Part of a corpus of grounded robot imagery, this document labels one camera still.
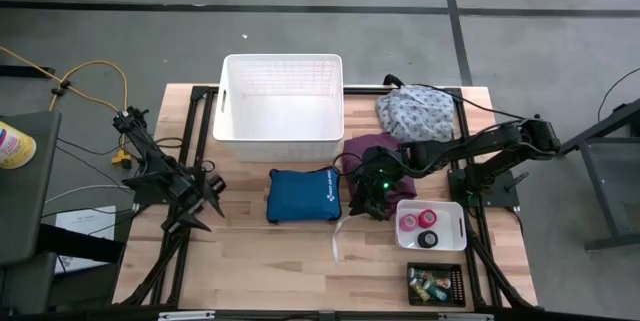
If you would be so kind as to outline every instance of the concrete floor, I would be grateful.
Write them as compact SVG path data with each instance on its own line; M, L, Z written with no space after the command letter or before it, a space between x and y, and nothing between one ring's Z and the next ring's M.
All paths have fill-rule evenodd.
M254 5L363 5L444 7L446 0L86 0ZM457 0L460 7L637 9L639 0ZM490 87L498 109L540 113L562 140L596 121L609 86L639 65L640 19L463 17L462 32L474 85ZM130 103L151 109L154 125L169 82L215 82L231 53L337 53L348 83L378 84L387 73L406 82L460 85L448 16L277 13L126 13L0 10L0 44L64 70L107 59L129 76ZM15 61L0 55L0 63ZM631 101L640 83L629 78L605 110ZM0 114L45 110L52 85L3 79ZM122 101L117 75L87 69L75 82L93 95ZM111 112L65 97L61 137L94 150L116 144ZM85 159L115 177L124 173L108 157ZM541 306L623 318L640 315L640 247L586 254L586 241L608 235L584 164L564 160L527 162L519 186L525 241ZM66 155L58 154L50 195L89 184L108 184ZM47 212L131 202L118 190L89 191L48 205Z

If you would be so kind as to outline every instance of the wooden tabletop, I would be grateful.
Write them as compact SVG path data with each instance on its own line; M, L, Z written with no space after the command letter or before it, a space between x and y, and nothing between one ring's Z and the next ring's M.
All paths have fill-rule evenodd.
M167 85L156 138L182 137L192 86ZM491 107L485 87L463 87L462 94ZM345 96L344 139L381 132L374 111L375 99L376 96ZM465 107L472 134L495 123L492 113L468 104ZM201 113L202 105L196 117L189 160L194 157ZM346 222L338 235L338 264L334 263L331 251L333 224L270 225L265 217L269 170L310 171L327 164L237 162L213 139L213 119L204 159L216 163L227 183L227 189L221 194L226 219L211 207L205 207L198 215L212 232L194 230L191 233L181 308L443 311L447 309L409 306L405 279L407 262L440 262L461 264L464 272L467 307L449 310L472 309L464 252L402 249L395 243L393 222L378 222L368 217ZM165 151L177 157L178 150ZM346 182L341 186L343 213L347 215ZM449 200L446 170L416 180L416 187L417 199ZM166 214L166 206L153 206L134 220L114 302L129 296L156 261L162 240L160 224ZM521 295L535 304L527 255L515 217L503 209L488 209L486 218L497 264ZM482 293L489 303L486 272L479 259L477 263ZM173 263L169 266L165 290L172 275Z

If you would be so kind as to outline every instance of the white laundry basket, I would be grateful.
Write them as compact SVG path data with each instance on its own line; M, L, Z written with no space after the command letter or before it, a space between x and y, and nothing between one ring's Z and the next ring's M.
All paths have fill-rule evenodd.
M344 135L338 55L229 55L213 137L244 162L331 161Z

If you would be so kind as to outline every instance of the patterned cloth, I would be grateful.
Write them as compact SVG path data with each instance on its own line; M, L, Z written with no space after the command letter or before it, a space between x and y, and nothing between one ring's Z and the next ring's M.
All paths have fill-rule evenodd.
M382 128L400 142L451 140L451 96L423 86L406 85L376 102Z

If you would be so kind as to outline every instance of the tape roll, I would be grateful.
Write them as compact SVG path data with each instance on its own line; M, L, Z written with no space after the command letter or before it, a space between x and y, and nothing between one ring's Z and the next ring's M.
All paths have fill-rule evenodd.
M418 218L414 215L404 215L400 219L400 229L405 232L413 231L418 226Z
M438 216L433 210L424 210L418 217L418 225L422 228L429 228L438 221Z
M418 245L422 248L432 248L438 244L438 235L433 231L424 231L418 235Z

